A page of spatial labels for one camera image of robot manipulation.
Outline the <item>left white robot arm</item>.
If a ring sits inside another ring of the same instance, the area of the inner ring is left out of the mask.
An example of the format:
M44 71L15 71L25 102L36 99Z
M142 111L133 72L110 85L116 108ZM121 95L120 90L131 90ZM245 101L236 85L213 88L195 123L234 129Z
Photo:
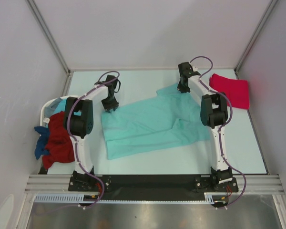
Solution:
M94 126L93 106L101 103L105 112L115 111L119 103L115 94L120 90L117 71L101 75L94 87L80 97L69 96L66 99L63 127L67 130L73 146L75 167L69 181L69 191L91 191L101 180L94 174L88 144L88 135Z

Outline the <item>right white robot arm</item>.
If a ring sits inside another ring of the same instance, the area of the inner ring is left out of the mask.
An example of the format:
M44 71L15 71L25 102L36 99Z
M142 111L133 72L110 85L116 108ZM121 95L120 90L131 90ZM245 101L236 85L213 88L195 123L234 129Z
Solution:
M190 93L200 104L200 119L208 127L211 149L214 154L211 165L211 188L222 191L232 181L231 166L227 164L225 153L225 125L228 121L227 101L223 93L211 89L201 79L198 69L189 62L178 65L179 84L177 90Z

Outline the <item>teal t-shirt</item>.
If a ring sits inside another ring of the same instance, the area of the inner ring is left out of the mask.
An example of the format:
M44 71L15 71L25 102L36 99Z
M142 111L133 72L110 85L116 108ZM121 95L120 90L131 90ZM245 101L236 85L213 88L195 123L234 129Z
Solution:
M157 96L102 113L107 158L191 145L208 141L200 120L200 105L177 85L157 90Z

